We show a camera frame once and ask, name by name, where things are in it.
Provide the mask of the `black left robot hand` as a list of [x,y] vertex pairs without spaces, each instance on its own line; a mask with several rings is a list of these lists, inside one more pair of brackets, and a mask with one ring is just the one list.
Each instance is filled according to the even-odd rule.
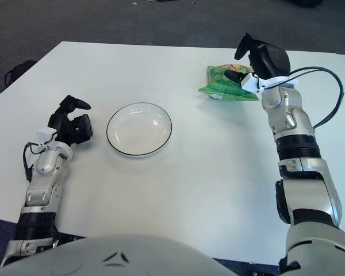
[[93,129],[87,114],[75,117],[73,120],[68,118],[68,115],[75,109],[90,110],[91,106],[81,99],[68,95],[48,121],[48,127],[56,130],[55,140],[68,146],[84,143],[93,136]]

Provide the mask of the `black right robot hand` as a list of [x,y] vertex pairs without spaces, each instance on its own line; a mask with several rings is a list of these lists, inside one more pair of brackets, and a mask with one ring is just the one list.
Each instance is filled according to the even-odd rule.
[[236,48],[234,58],[240,60],[247,52],[252,71],[238,72],[229,69],[224,72],[226,78],[240,83],[249,73],[264,80],[290,74],[290,61],[284,49],[246,33]]

